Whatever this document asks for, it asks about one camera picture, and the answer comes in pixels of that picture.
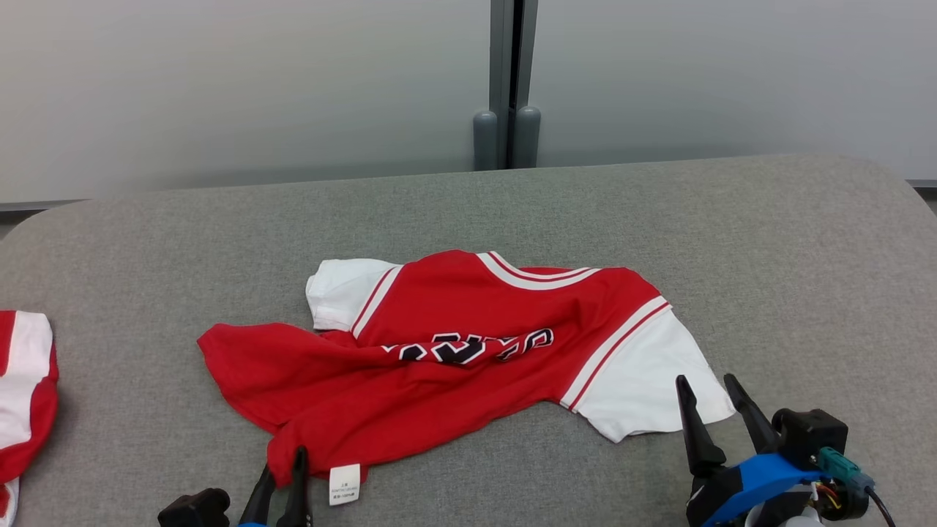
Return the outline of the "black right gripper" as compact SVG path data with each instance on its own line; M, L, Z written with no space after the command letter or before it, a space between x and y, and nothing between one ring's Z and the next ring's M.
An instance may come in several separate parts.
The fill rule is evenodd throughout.
M766 414L734 374L725 374L723 380L733 406L743 418L755 452L777 452L780 435ZM697 411L697 398L688 379L679 375L675 385L688 467L693 476L693 491L686 503L688 524L717 526L735 523L736 518L742 515L735 500L736 495L744 490L741 470L737 466L724 467L726 456L713 443Z

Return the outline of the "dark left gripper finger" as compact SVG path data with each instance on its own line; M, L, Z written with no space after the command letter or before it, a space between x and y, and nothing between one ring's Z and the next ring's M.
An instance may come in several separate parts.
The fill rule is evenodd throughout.
M313 517L308 504L307 481L309 476L307 447L300 446L294 455L291 467L291 484L287 503L277 527L311 527Z
M245 504L243 513L239 518L241 527L270 526L270 501L272 494L277 490L277 481L268 465L264 465L261 476L258 478L252 493Z

